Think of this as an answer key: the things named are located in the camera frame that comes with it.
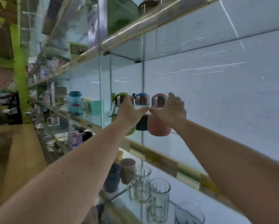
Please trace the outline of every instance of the floor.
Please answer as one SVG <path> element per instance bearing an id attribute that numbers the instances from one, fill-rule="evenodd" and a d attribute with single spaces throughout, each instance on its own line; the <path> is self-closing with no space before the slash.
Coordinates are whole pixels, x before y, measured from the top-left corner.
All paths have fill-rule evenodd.
<path id="1" fill-rule="evenodd" d="M 46 166 L 33 124 L 0 126 L 0 206 Z"/>

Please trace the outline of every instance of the clear glass beer mug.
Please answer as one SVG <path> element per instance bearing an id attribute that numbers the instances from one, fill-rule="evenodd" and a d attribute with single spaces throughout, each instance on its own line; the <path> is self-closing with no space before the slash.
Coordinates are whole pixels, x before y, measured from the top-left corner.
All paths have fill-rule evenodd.
<path id="1" fill-rule="evenodd" d="M 134 168 L 134 179 L 129 183 L 129 198 L 136 200 L 138 203 L 146 203 L 150 197 L 149 177 L 151 169 L 146 166 L 137 166 Z"/>
<path id="2" fill-rule="evenodd" d="M 150 181 L 151 198 L 146 207 L 147 222 L 165 223 L 168 219 L 171 185 L 163 178 Z"/>

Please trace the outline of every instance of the forearm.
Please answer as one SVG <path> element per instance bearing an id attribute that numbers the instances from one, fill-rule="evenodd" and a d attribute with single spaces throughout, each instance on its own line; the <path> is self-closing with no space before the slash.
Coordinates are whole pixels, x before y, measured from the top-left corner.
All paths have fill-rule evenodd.
<path id="1" fill-rule="evenodd" d="M 57 160 L 0 208 L 0 224 L 80 224 L 127 131 L 114 122 Z"/>
<path id="2" fill-rule="evenodd" d="M 211 179 L 253 223 L 279 223 L 279 163 L 189 120 L 173 128 Z"/>

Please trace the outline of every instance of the blue bottle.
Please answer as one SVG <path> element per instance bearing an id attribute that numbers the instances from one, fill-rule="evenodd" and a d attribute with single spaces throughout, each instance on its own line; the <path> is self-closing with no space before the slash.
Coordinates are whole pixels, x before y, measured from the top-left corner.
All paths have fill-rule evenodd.
<path id="1" fill-rule="evenodd" d="M 70 94 L 70 105 L 68 106 L 69 113 L 75 116 L 83 115 L 82 109 L 82 94 L 79 91 L 71 91 Z"/>

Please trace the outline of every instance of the person's right hand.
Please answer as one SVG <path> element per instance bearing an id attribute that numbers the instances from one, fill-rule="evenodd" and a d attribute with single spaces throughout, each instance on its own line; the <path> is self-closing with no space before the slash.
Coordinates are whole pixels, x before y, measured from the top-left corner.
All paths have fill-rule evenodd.
<path id="1" fill-rule="evenodd" d="M 149 111 L 170 127 L 173 127 L 178 119 L 186 119 L 184 102 L 173 93 L 168 94 L 168 100 L 162 109 L 151 107 Z"/>

